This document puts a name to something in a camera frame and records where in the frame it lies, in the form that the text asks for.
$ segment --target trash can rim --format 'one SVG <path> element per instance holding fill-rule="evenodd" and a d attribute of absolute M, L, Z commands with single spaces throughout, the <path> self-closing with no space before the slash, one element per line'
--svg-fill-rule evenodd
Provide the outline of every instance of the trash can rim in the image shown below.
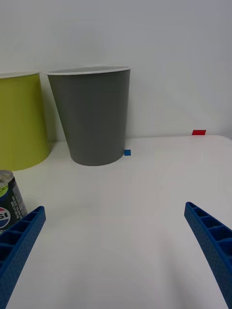
<path fill-rule="evenodd" d="M 76 69 L 64 69 L 48 71 L 47 75 L 83 75 L 83 74 L 99 74 L 110 73 L 118 71 L 130 70 L 130 67 L 125 66 L 93 66 L 93 67 L 79 67 Z"/>
<path fill-rule="evenodd" d="M 0 72 L 0 79 L 39 74 L 38 71 Z"/>

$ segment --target table surface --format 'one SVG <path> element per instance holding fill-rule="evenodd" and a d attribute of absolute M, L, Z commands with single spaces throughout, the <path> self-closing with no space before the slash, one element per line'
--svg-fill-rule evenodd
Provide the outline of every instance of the table surface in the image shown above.
<path fill-rule="evenodd" d="M 47 221 L 7 309 L 225 309 L 184 218 L 191 201 L 232 228 L 232 141 L 127 140 L 131 156 L 74 163 L 66 142 L 15 172 Z"/>

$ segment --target trash can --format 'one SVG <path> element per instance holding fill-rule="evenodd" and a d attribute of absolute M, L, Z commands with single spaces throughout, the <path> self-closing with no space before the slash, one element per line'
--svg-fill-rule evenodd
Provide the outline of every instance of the trash can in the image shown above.
<path fill-rule="evenodd" d="M 47 75 L 73 161 L 100 166 L 121 158 L 130 68 L 79 68 Z"/>
<path fill-rule="evenodd" d="M 0 73 L 0 118 L 0 169 L 27 169 L 47 158 L 38 72 Z"/>

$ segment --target pepsi can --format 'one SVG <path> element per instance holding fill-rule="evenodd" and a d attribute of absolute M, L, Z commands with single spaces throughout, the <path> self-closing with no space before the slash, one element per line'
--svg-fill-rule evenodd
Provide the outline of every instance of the pepsi can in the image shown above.
<path fill-rule="evenodd" d="M 14 174 L 9 170 L 0 170 L 0 234 L 26 215 Z"/>

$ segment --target wall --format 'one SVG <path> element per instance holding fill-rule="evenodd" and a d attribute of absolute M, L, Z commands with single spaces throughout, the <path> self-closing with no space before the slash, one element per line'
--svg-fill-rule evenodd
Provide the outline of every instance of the wall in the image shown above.
<path fill-rule="evenodd" d="M 0 70 L 132 67 L 130 137 L 232 137 L 231 0 L 7 0 Z M 42 74 L 48 135 L 64 139 Z"/>

